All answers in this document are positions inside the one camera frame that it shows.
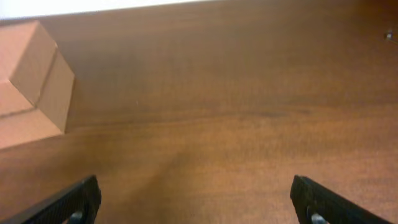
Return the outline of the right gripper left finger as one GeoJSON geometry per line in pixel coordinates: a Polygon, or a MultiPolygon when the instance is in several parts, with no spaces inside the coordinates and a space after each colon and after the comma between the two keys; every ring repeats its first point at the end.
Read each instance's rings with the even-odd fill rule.
{"type": "Polygon", "coordinates": [[[90,175],[1,223],[93,224],[101,205],[101,190],[90,175]]]}

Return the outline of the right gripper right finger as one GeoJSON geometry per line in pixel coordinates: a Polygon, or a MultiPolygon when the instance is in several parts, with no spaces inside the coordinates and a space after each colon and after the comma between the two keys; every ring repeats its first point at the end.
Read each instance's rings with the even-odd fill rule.
{"type": "Polygon", "coordinates": [[[294,176],[290,199],[301,224],[390,224],[306,176],[294,176]]]}

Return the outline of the brown cardboard box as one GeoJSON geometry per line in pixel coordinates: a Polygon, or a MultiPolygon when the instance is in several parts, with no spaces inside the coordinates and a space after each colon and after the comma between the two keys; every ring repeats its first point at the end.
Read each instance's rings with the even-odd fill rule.
{"type": "Polygon", "coordinates": [[[1,148],[64,134],[74,81],[39,22],[1,27],[1,148]]]}

